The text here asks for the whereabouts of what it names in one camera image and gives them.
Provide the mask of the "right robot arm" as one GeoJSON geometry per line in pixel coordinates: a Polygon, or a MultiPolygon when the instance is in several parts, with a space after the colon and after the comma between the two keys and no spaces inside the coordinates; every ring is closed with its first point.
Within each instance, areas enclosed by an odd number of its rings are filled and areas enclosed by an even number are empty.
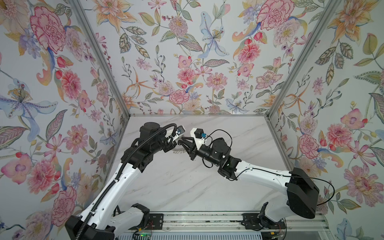
{"type": "Polygon", "coordinates": [[[314,219],[319,188],[301,169],[280,171],[252,165],[230,155],[231,148],[219,138],[207,146],[204,139],[183,137],[178,141],[191,160],[199,157],[218,167],[218,173],[229,181],[249,181],[280,193],[263,204],[260,215],[272,222],[290,216],[314,219]]]}

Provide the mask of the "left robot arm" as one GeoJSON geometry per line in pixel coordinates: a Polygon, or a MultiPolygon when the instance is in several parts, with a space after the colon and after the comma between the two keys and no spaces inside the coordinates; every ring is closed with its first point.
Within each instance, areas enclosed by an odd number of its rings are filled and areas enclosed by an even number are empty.
{"type": "Polygon", "coordinates": [[[118,204],[127,188],[153,161],[154,154],[168,152],[177,146],[185,133],[183,126],[148,122],[140,128],[140,136],[125,150],[118,169],[97,198],[79,216],[70,216],[65,228],[72,240],[114,240],[125,231],[135,233],[149,226],[150,210],[134,204],[119,213],[118,204]]]}

